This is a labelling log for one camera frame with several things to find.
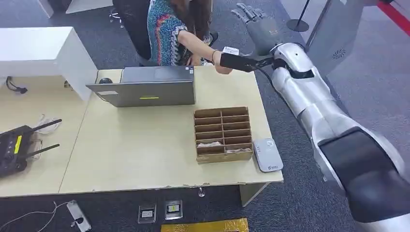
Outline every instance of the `cardboard organizer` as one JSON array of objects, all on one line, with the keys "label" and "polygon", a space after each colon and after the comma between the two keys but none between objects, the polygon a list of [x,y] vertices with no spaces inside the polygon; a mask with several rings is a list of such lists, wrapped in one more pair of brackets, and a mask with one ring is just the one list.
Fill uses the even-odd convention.
[{"label": "cardboard organizer", "polygon": [[[253,155],[247,107],[205,109],[194,112],[198,163],[249,160]],[[198,147],[220,142],[222,145]],[[249,148],[250,151],[229,152]]]}]

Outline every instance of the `computer mouse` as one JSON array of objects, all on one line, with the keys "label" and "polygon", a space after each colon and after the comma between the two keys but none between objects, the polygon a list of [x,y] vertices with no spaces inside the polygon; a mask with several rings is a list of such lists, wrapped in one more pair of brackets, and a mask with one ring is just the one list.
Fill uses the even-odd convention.
[{"label": "computer mouse", "polygon": [[102,78],[98,83],[99,84],[112,84],[113,81],[110,78]]}]

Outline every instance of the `desk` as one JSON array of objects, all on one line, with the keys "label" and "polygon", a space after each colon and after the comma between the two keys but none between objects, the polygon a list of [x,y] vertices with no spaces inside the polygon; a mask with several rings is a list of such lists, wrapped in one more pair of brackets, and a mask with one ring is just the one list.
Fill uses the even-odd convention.
[{"label": "desk", "polygon": [[[119,82],[121,70],[99,71]],[[193,111],[247,106],[253,139],[271,138],[253,73],[195,68],[196,105],[115,108],[95,94],[77,137],[60,193],[240,185],[246,206],[281,171],[264,174],[256,159],[198,164]]]},{"label": "desk", "polygon": [[16,95],[0,87],[0,131],[8,131],[25,124],[34,127],[41,114],[61,118],[63,122],[52,134],[40,135],[43,147],[60,144],[60,147],[41,154],[29,162],[27,169],[0,179],[0,197],[57,194],[87,108],[75,91],[64,88],[64,78],[47,76],[36,78],[16,77],[18,86],[28,92]]}]

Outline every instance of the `laptop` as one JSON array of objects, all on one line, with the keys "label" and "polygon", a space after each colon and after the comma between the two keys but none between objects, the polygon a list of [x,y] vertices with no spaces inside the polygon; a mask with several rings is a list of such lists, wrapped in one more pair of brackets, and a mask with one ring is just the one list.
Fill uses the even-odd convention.
[{"label": "laptop", "polygon": [[195,104],[192,66],[129,67],[120,83],[86,86],[116,107]]}]

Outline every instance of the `bracelet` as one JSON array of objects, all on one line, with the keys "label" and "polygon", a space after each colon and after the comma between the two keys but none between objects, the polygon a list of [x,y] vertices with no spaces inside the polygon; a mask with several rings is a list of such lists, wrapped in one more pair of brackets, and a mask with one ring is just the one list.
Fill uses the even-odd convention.
[{"label": "bracelet", "polygon": [[210,59],[210,61],[213,63],[213,64],[215,64],[215,62],[214,62],[214,54],[217,52],[218,50],[214,50],[213,52],[212,52],[212,55],[211,55],[211,59]]}]

